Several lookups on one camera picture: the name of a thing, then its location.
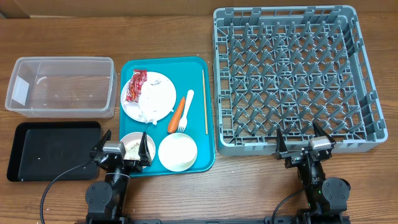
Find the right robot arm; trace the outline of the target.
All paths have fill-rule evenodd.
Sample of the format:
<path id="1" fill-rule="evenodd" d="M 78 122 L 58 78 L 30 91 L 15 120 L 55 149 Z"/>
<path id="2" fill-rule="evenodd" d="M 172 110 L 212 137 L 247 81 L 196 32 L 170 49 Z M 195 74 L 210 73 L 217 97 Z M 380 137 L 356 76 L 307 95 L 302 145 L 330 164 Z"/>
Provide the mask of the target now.
<path id="1" fill-rule="evenodd" d="M 351 186 L 342 178 L 327 178 L 322 162 L 331 158 L 336 141 L 316 122 L 312 123 L 315 137 L 299 151 L 289 151 L 282 131 L 277 130 L 277 144 L 274 157 L 285 161 L 285 168 L 296 167 L 303 185 L 301 190 L 292 193 L 281 201 L 273 211 L 271 223 L 277 223 L 277 211 L 290 198 L 305 193 L 308 208 L 297 210 L 297 214 L 282 219 L 295 224 L 350 224 L 349 216 L 344 216 Z"/>

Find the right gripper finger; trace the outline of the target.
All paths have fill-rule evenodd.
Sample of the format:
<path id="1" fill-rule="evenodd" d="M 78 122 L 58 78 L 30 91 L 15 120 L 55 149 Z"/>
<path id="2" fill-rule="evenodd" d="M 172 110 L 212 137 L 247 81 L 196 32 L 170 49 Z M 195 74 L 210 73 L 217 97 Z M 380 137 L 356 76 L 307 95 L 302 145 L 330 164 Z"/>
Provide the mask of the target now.
<path id="1" fill-rule="evenodd" d="M 280 128 L 277 129 L 277 143 L 275 150 L 275 159 L 283 159 L 287 154 L 287 148 Z"/>
<path id="2" fill-rule="evenodd" d="M 330 137 L 328 135 L 328 133 L 326 131 L 324 131 L 316 121 L 314 121 L 312 123 L 312 126 L 313 126 L 313 131 L 314 131 L 314 134 L 315 134 L 316 138 L 317 137 L 327 137 L 327 138 Z"/>

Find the white tissue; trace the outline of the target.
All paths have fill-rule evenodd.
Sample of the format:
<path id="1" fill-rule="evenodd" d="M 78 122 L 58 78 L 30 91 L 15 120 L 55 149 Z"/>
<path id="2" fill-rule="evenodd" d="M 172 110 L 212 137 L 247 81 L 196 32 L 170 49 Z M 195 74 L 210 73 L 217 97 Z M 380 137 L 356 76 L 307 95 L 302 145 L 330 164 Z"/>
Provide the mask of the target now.
<path id="1" fill-rule="evenodd" d="M 142 86 L 139 97 L 140 118 L 145 123 L 157 124 L 168 115 L 175 104 L 175 90 L 170 80 L 150 78 Z"/>

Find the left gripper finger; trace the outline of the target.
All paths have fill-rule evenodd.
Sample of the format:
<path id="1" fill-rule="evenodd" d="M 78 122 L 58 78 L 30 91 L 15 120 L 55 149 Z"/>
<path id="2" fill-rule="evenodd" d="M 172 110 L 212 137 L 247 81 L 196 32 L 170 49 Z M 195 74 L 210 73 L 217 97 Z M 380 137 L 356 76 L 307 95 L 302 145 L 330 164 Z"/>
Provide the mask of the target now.
<path id="1" fill-rule="evenodd" d="M 94 148 L 91 150 L 92 152 L 100 152 L 103 151 L 103 147 L 107 141 L 111 140 L 111 130 L 107 130 L 104 136 L 95 144 Z"/>
<path id="2" fill-rule="evenodd" d="M 152 158 L 150 156 L 149 148 L 147 145 L 147 133 L 143 132 L 141 143 L 139 145 L 138 155 L 142 166 L 151 166 Z"/>

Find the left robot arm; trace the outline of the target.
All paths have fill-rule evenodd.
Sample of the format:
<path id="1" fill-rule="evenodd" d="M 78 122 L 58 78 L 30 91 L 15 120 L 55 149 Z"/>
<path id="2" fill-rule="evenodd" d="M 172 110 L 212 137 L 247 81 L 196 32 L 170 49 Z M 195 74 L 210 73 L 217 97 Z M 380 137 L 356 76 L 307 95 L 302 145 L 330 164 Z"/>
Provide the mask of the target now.
<path id="1" fill-rule="evenodd" d="M 99 140 L 90 151 L 93 162 L 106 171 L 104 181 L 91 184 L 85 194 L 88 204 L 87 223 L 132 223 L 129 215 L 123 214 L 130 174 L 141 173 L 152 164 L 147 134 L 139 141 L 138 160 L 124 158 L 126 150 L 122 142 L 111 140 L 111 131 Z"/>

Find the food scraps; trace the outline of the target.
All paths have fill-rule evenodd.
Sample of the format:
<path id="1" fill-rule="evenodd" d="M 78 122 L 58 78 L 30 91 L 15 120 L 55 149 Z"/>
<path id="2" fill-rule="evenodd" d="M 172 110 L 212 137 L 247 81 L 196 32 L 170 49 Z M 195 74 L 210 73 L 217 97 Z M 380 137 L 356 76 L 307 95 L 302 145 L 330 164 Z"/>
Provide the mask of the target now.
<path id="1" fill-rule="evenodd" d="M 139 156 L 140 143 L 141 143 L 141 141 L 138 139 L 128 142 L 125 145 L 126 153 L 125 153 L 124 159 L 138 161 L 140 159 L 140 156 Z"/>

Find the red snack wrapper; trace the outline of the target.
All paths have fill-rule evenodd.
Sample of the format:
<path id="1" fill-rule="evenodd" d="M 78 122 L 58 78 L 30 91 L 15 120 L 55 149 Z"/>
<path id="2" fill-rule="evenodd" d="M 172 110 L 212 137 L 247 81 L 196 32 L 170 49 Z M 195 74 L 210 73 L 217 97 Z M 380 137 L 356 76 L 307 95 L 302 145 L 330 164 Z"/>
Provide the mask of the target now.
<path id="1" fill-rule="evenodd" d="M 138 102 L 142 92 L 142 86 L 147 81 L 147 70 L 134 70 L 128 82 L 126 101 Z"/>

